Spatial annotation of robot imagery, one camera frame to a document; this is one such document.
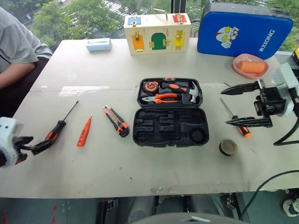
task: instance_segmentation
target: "hammer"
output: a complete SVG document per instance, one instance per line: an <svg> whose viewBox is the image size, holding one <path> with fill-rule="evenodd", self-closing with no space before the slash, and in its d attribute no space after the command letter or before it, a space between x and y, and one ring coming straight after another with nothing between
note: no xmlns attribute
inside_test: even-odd
<svg viewBox="0 0 299 224"><path fill-rule="evenodd" d="M196 84L194 82L192 82L193 86L194 86L194 89L190 89L188 87L183 87L183 86L180 86L180 85L175 85L175 84L169 84L169 83L166 83L166 82L163 82L162 83L162 88L170 88L172 89L173 92L176 92L176 93L187 93L187 94L190 94L192 96L190 102L192 103L196 103L196 97L198 97L198 88L196 86Z"/></svg>

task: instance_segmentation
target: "blue bag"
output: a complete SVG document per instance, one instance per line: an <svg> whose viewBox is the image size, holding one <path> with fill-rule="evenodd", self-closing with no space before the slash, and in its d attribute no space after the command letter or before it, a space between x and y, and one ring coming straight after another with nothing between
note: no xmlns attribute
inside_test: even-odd
<svg viewBox="0 0 299 224"><path fill-rule="evenodd" d="M197 51L267 59L275 54L293 26L280 8L233 3L208 3L202 13Z"/></svg>

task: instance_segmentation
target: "table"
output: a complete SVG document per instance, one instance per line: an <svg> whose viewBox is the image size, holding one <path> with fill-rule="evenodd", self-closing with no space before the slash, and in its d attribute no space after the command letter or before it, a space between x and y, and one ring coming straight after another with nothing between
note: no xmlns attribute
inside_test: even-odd
<svg viewBox="0 0 299 224"><path fill-rule="evenodd" d="M244 139L227 125L230 117L219 100L223 83L250 83L231 68L232 57L200 54L191 38L186 53L131 56L126 40L112 40L111 51L88 52L87 40L62 41L25 97L14 118L25 125L22 134L43 140L73 104L77 108L52 148L0 171L0 196L20 198L87 198L145 195L178 195L255 190L272 175L299 169L298 145L275 147L295 116L273 116L273 128L251 128ZM270 71L279 63L267 60ZM102 111L112 106L132 127L140 108L139 83L149 77L188 77L199 81L210 140L200 147L140 147L121 138ZM264 76L271 83L270 72ZM255 116L258 91L223 96L239 116ZM91 130L84 148L76 147L90 114ZM298 139L298 133L292 139ZM218 145L234 140L239 149L232 157L222 155ZM298 174L282 176L264 189L299 186Z"/></svg>

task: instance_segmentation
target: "floor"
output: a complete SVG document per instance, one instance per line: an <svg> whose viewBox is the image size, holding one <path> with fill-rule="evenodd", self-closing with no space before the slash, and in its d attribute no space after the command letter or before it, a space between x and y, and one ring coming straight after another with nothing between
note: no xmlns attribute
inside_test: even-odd
<svg viewBox="0 0 299 224"><path fill-rule="evenodd" d="M252 192L243 193L247 203ZM252 224L298 224L299 217L287 217L282 208L282 202L292 198L294 191L288 194L284 190L276 192L263 191L249 208L249 218ZM219 195L212 195L217 201ZM95 224L97 204L101 199L17 199L0 198L0 213L2 224ZM118 208L129 210L130 198L119 203ZM221 204L217 209L221 213Z"/></svg>

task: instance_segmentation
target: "wooden lock box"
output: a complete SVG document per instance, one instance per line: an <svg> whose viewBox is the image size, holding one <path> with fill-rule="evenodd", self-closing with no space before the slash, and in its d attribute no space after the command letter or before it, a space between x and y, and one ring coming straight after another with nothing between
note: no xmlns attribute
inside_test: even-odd
<svg viewBox="0 0 299 224"><path fill-rule="evenodd" d="M124 29L132 55L187 51L191 23L186 13L127 15Z"/></svg>

